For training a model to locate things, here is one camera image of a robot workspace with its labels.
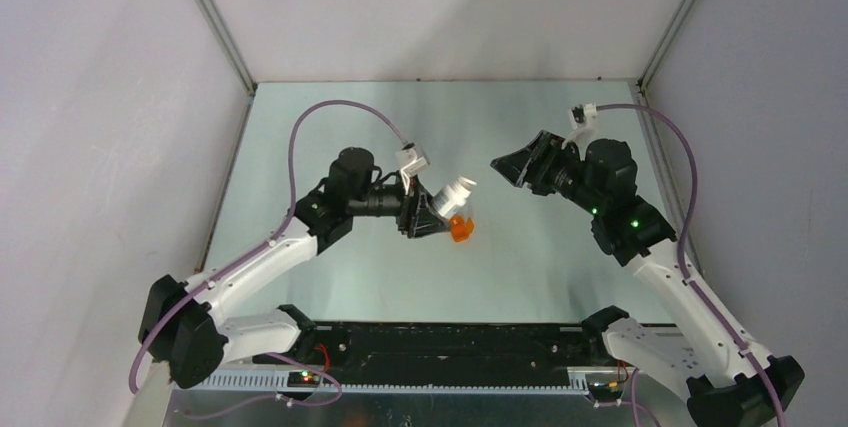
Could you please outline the white pill bottle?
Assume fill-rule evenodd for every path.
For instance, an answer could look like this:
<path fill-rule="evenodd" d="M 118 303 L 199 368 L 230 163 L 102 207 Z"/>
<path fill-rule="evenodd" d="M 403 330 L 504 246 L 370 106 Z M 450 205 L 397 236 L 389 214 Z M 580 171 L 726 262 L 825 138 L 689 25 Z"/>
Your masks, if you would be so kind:
<path fill-rule="evenodd" d="M 477 182 L 460 176 L 442 187 L 432 198 L 432 207 L 436 214 L 450 220 L 468 202 Z"/>

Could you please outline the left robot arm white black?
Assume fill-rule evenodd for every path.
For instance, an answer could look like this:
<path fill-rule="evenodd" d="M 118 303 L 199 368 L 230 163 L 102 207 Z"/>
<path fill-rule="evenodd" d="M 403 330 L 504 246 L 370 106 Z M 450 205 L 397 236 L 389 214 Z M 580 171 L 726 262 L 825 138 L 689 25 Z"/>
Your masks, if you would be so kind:
<path fill-rule="evenodd" d="M 139 328 L 131 389 L 139 388 L 145 355 L 166 363 L 181 388 L 200 384 L 222 364 L 256 355 L 281 353 L 297 364 L 311 359 L 316 337 L 297 309 L 241 317 L 235 312 L 268 283 L 349 234 L 357 217 L 392 218 L 409 239 L 449 232 L 448 217 L 418 178 L 429 165 L 423 150 L 410 143 L 396 156 L 398 169 L 384 173 L 369 150 L 343 149 L 267 239 L 225 267 L 183 281 L 165 275 L 154 282 Z"/>

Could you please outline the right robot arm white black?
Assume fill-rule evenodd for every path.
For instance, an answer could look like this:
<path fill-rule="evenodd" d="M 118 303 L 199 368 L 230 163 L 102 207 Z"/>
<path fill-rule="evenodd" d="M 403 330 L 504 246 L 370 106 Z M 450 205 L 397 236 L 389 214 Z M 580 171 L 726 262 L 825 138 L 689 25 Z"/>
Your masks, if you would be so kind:
<path fill-rule="evenodd" d="M 590 213 L 601 251 L 651 290 L 689 344 L 683 349 L 651 334 L 611 306 L 583 322 L 588 361 L 616 359 L 641 370 L 677 395 L 698 426 L 785 423 L 803 369 L 756 341 L 690 265 L 674 228 L 638 195 L 638 166 L 627 143 L 598 139 L 580 151 L 574 141 L 542 130 L 491 166 L 515 187 L 559 194 Z"/>

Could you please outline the orange pill organizer box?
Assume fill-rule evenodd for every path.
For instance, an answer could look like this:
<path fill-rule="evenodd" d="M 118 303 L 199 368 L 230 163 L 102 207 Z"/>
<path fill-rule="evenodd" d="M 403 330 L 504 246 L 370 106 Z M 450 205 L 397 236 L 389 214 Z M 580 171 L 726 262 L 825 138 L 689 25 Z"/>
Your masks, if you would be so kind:
<path fill-rule="evenodd" d="M 468 215 L 456 214 L 449 219 L 450 236 L 455 243 L 467 241 L 474 232 L 475 224 Z"/>

